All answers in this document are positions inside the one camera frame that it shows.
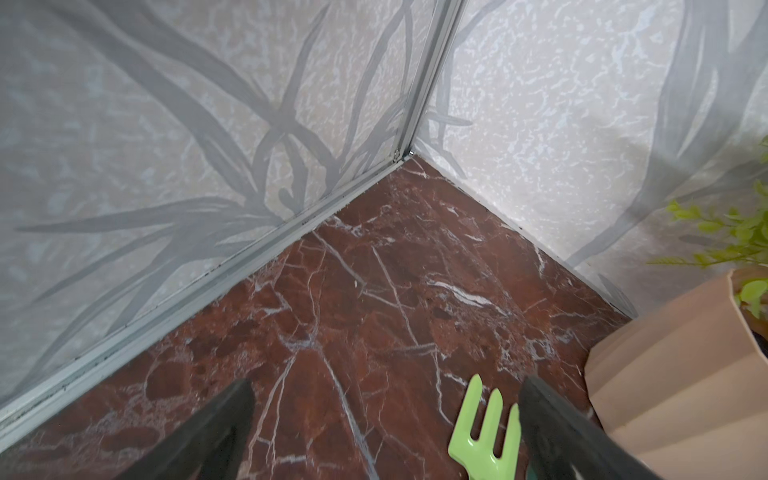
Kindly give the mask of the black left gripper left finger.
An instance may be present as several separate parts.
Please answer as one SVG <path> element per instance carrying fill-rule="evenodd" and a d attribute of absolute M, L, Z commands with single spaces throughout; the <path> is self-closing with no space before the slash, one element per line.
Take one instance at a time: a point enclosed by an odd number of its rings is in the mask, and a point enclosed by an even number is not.
<path fill-rule="evenodd" d="M 252 382 L 232 382 L 120 479 L 234 479 L 252 427 Z"/>

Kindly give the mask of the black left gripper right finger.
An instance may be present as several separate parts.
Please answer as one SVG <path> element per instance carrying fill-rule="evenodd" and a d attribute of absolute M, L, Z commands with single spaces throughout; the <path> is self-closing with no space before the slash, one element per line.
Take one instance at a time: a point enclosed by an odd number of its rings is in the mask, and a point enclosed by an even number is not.
<path fill-rule="evenodd" d="M 538 377 L 518 396 L 522 439 L 537 479 L 656 479 L 570 402 Z"/>

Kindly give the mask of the green garden fork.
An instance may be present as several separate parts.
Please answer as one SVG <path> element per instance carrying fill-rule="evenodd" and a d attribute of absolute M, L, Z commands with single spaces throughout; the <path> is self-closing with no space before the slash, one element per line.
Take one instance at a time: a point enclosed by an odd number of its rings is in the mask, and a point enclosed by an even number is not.
<path fill-rule="evenodd" d="M 448 454 L 465 469 L 470 479 L 513 479 L 522 440 L 519 405 L 511 406 L 502 452 L 497 456 L 494 445 L 504 406 L 503 396 L 498 389 L 490 394 L 478 438 L 474 439 L 471 435 L 482 391 L 482 379 L 479 374 L 475 374 L 462 400 L 448 445 Z"/>

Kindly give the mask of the beige flower pot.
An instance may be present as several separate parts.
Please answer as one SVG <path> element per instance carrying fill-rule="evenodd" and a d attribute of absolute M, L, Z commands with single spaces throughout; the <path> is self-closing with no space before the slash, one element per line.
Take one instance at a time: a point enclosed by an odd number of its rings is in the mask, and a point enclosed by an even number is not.
<path fill-rule="evenodd" d="M 584 367 L 607 435 L 664 479 L 767 476 L 767 358 L 734 298 L 764 267 L 731 270 L 596 344 Z"/>

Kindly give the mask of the green artificial flowering plant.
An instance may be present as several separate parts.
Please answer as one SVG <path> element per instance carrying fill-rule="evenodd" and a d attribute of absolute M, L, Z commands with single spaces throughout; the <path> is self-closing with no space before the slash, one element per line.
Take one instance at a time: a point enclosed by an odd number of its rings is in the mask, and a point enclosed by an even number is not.
<path fill-rule="evenodd" d="M 701 249 L 688 256 L 661 256 L 651 265 L 674 265 L 700 269 L 733 264 L 767 266 L 767 140 L 759 143 L 760 157 L 741 164 L 711 185 L 671 200 L 666 211 L 674 222 L 689 223 L 703 235 Z M 754 205 L 746 211 L 730 207 L 720 212 L 710 206 L 702 209 L 693 200 L 716 193 L 749 187 L 755 195 Z"/>

